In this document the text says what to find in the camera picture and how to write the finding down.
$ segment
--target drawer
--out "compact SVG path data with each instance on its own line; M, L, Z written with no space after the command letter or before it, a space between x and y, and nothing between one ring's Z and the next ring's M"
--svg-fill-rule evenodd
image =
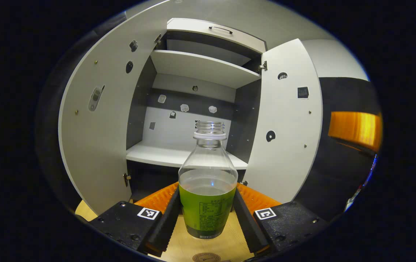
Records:
M167 24L167 30L214 36L247 47L257 53L266 52L266 44L263 40L242 31L207 21L189 18L172 18Z

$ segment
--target green label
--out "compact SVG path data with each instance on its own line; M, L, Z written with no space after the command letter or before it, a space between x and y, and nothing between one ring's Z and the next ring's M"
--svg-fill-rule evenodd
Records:
M199 231L217 231L226 225L235 187L231 191L216 196L198 195L186 191L179 185L180 201L185 224Z

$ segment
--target orange object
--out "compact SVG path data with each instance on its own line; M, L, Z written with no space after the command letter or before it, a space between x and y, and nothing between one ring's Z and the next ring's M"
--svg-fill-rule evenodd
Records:
M146 207L148 209L155 209L161 211L164 214L166 208L173 197L174 192L178 187L178 182L170 184L163 189L159 189L153 194L146 196L145 198L140 199L135 202L137 206Z
M378 152L383 137L381 114L377 116L363 112L331 112L328 136Z
M241 183L237 183L237 189L240 192L240 195L242 196L243 201L245 202L246 207L252 216L255 210L267 209L268 207L275 207L282 204L281 202L261 194L260 192L253 190L248 186L244 186Z

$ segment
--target bottle neck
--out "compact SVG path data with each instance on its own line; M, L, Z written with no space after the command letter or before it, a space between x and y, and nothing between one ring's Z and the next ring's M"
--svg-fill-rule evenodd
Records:
M221 140L197 139L197 146L202 148L222 148Z

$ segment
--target bottle label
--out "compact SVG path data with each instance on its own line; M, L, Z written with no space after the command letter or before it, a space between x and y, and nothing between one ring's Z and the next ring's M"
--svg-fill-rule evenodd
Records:
M215 196L198 195L179 185L183 219L194 237L210 239L221 234L226 225L235 189Z

